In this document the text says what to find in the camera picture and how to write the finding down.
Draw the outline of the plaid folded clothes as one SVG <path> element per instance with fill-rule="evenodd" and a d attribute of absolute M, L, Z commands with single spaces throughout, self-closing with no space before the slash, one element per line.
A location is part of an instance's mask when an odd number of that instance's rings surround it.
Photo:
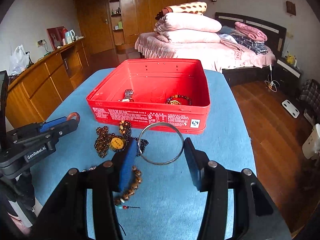
<path fill-rule="evenodd" d="M 247 31 L 241 31 L 235 28 L 230 28 L 228 26 L 223 26 L 218 32 L 221 38 L 230 40 L 234 43 L 240 44 L 247 49 L 255 52 L 257 55 L 268 53 L 268 48 L 265 45 L 265 38 L 259 37 L 254 33 L 249 33 Z"/>

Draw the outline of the white electric kettle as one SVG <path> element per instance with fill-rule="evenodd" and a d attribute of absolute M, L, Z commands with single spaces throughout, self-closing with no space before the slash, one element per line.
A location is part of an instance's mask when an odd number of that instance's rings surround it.
<path fill-rule="evenodd" d="M 65 33 L 65 41 L 67 44 L 71 44 L 74 41 L 74 39 L 75 39 L 75 32 L 73 29 Z"/>

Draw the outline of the pink folded blanket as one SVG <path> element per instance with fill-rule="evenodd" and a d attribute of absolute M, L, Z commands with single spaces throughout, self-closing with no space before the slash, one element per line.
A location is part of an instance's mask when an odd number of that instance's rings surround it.
<path fill-rule="evenodd" d="M 245 34 L 247 37 L 249 37 L 250 39 L 252 39 L 254 41 L 258 41 L 258 42 L 266 42 L 267 41 L 266 34 L 264 34 L 261 30 L 255 28 L 255 27 L 251 27 L 251 26 L 246 25 L 241 22 L 235 22 L 234 25 L 235 25 L 236 30 Z"/>

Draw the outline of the plaid bag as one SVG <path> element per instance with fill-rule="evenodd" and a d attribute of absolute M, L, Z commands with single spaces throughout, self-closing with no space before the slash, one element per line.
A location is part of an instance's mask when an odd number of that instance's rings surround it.
<path fill-rule="evenodd" d="M 319 116 L 319 97 L 319 82 L 314 79 L 306 80 L 302 85 L 299 99 L 305 101 L 317 116 Z"/>

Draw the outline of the small wall plaque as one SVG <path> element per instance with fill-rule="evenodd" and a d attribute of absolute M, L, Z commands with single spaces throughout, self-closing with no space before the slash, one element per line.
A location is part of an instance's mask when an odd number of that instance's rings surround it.
<path fill-rule="evenodd" d="M 293 16 L 296 16 L 296 5 L 293 2 L 286 1 L 286 10 L 287 13 Z"/>

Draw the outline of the white plastic container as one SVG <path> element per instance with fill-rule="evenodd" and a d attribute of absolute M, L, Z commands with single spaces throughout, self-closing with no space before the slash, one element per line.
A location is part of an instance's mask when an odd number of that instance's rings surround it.
<path fill-rule="evenodd" d="M 302 146 L 302 151 L 306 159 L 311 159 L 311 158 L 314 159 L 319 155 L 319 143 L 320 143 L 319 129 L 320 129 L 320 125 L 315 124 L 311 134 L 309 135 L 309 137 L 307 138 L 307 140 L 304 142 Z"/>

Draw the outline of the silver wrist watch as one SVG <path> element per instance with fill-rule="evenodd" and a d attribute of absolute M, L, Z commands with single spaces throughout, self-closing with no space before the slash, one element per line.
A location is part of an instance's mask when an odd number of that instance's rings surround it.
<path fill-rule="evenodd" d="M 132 89 L 126 89 L 124 92 L 124 97 L 119 100 L 119 102 L 134 102 L 133 99 L 133 90 Z"/>

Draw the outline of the spotted folded blanket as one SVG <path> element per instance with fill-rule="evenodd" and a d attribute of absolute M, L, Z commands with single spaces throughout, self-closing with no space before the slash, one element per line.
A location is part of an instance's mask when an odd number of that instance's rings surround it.
<path fill-rule="evenodd" d="M 184 3 L 180 5 L 171 5 L 164 7 L 155 17 L 155 20 L 160 20 L 163 16 L 170 12 L 177 13 L 189 13 L 189 14 L 198 14 L 203 15 L 207 10 L 206 2 L 191 2 Z"/>

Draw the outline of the wooden wardrobe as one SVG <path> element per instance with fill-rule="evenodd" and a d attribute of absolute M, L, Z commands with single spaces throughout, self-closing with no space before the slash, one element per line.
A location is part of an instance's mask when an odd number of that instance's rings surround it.
<path fill-rule="evenodd" d="M 197 0 L 73 0 L 89 55 L 133 44 L 152 32 L 164 7 Z"/>

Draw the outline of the red metal tin box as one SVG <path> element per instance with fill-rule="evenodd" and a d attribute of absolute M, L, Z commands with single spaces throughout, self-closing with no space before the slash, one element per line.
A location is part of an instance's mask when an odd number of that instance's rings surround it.
<path fill-rule="evenodd" d="M 126 89 L 134 102 L 119 102 Z M 210 110 L 207 78 L 195 59 L 125 60 L 86 100 L 98 122 L 127 120 L 140 129 L 167 122 L 186 134 L 201 134 Z"/>

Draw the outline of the silver bangle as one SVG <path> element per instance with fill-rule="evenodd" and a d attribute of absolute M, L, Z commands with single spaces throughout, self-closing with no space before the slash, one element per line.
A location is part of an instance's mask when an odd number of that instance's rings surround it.
<path fill-rule="evenodd" d="M 143 139 L 151 140 L 151 145 L 142 151 Z M 167 122 L 157 122 L 142 129 L 138 136 L 137 153 L 146 162 L 164 166 L 174 163 L 183 153 L 183 134 L 174 125 Z"/>

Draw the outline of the dark bead necklace yellow pendant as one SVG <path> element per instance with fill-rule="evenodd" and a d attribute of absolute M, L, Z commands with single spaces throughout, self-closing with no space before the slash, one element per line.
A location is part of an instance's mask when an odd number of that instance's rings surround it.
<path fill-rule="evenodd" d="M 109 128 L 107 128 L 107 146 L 113 152 L 120 152 L 125 150 L 129 145 L 131 139 L 138 142 L 138 138 L 132 137 L 132 129 L 131 122 L 121 120 L 119 123 L 119 133 L 120 135 L 115 135 L 114 133 L 110 133 Z"/>

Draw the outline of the yellow pikachu toy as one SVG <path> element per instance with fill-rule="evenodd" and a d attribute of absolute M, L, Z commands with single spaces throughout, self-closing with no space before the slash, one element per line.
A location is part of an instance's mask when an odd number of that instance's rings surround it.
<path fill-rule="evenodd" d="M 294 66 L 296 63 L 296 57 L 294 55 L 291 55 L 289 51 L 287 51 L 287 55 L 285 56 L 285 59 L 287 64 L 290 64 L 292 66 Z"/>

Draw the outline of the white plastic bag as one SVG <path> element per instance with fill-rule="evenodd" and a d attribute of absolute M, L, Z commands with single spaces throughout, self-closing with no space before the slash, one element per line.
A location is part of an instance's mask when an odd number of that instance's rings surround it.
<path fill-rule="evenodd" d="M 9 75 L 21 74 L 28 66 L 29 53 L 25 51 L 23 45 L 19 45 L 10 56 Z"/>

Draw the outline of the red picture frame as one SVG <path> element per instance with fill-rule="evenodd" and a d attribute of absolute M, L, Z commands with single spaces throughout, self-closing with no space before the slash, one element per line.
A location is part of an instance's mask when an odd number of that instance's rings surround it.
<path fill-rule="evenodd" d="M 58 46 L 63 46 L 63 39 L 67 29 L 64 26 L 48 28 L 47 34 L 53 50 L 57 50 Z"/>

